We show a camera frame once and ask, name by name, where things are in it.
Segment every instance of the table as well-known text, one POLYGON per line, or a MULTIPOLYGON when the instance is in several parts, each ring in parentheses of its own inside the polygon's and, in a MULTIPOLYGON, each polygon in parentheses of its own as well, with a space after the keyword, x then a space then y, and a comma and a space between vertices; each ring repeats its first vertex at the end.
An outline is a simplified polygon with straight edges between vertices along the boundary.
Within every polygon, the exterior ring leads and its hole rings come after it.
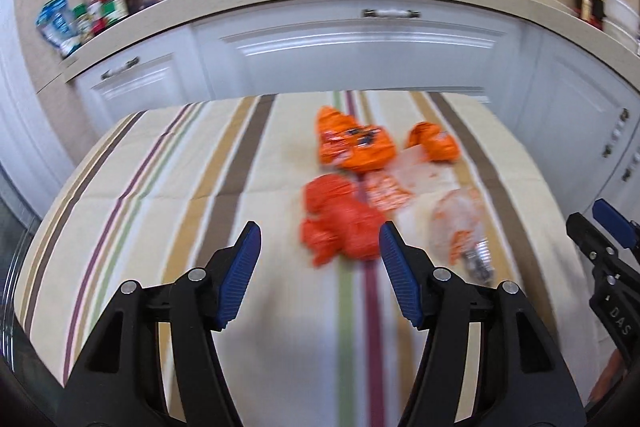
MULTIPOLYGON (((596 378, 584 363, 596 353, 586 280, 540 172, 478 100, 417 91, 265 95, 123 119, 66 183, 18 280, 18 319, 55 377, 66 380, 122 281, 173 282, 253 220, 262 253, 238 318, 214 333, 244 423, 396 425, 425 332, 401 316, 382 262, 336 259, 314 269, 299 240, 302 187, 325 172, 314 131, 322 105, 384 126, 398 145, 422 120, 453 133, 463 155, 447 168, 447 184, 392 219, 407 244, 426 248, 436 201, 477 187, 495 283, 511 279, 526 290, 586 395, 596 378)), ((465 277, 462 266, 452 269, 465 277)), ((168 403, 180 416, 168 328, 160 336, 168 403)), ((459 418, 473 403, 478 344, 474 328, 459 418)))

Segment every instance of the spice jar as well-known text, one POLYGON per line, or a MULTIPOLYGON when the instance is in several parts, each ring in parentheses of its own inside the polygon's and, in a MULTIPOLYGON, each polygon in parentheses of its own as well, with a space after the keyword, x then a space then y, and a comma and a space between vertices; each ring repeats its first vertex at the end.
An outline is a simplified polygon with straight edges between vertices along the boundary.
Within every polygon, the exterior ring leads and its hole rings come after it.
POLYGON ((101 0, 102 19, 107 28, 129 15, 126 0, 101 0))

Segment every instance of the green lid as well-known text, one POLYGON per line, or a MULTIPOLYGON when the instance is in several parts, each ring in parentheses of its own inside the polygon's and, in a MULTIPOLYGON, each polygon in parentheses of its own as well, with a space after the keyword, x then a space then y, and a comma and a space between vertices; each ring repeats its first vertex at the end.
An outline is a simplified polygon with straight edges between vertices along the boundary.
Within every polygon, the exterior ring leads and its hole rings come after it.
POLYGON ((77 19, 81 15, 86 14, 86 6, 84 4, 79 4, 74 8, 74 17, 77 19))

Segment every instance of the cabinet door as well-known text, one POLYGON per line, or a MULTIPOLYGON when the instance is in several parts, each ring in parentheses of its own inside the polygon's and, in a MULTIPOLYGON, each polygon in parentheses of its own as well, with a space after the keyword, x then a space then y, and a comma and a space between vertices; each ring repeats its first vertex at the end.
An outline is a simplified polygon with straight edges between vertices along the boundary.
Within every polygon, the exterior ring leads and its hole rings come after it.
POLYGON ((73 82, 98 133, 132 112, 214 98, 190 26, 121 51, 73 82))
POLYGON ((427 88, 510 107, 525 23, 434 0, 291 0, 194 26, 221 98, 270 92, 427 88), (370 15, 364 16, 365 10, 370 15), (394 10, 395 16, 385 17, 394 10), (403 18, 410 12, 414 18, 403 18))
POLYGON ((574 44, 547 34, 515 134, 567 216, 583 212, 602 190, 639 116, 640 97, 617 74, 574 44), (628 118, 620 124, 623 114, 628 118), (612 139, 616 130, 617 140, 612 139))
MULTIPOLYGON (((597 197, 609 201, 626 219, 640 223, 640 128, 636 130, 618 168, 597 197)), ((587 211, 587 216, 593 221, 591 209, 587 211)), ((621 250, 620 257, 640 270, 640 265, 628 250, 621 250)))

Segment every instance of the crumpled orange wrapper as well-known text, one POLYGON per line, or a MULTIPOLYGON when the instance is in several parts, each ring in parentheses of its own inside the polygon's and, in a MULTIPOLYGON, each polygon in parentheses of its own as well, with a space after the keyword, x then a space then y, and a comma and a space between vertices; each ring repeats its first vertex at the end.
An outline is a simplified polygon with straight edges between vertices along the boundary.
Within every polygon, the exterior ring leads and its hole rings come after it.
POLYGON ((460 158, 460 147, 442 127, 430 122, 420 122, 409 133, 405 148, 422 145, 428 161, 454 162, 460 158))
POLYGON ((314 266, 328 263, 338 252, 358 261, 380 256, 378 234, 386 218, 355 198, 351 182, 340 174, 325 174, 304 190, 305 210, 312 215, 300 224, 300 237, 314 252, 314 266))
POLYGON ((363 174, 382 169, 396 156, 396 146, 384 128, 360 125, 355 118, 333 107, 320 108, 316 131, 323 165, 363 174))

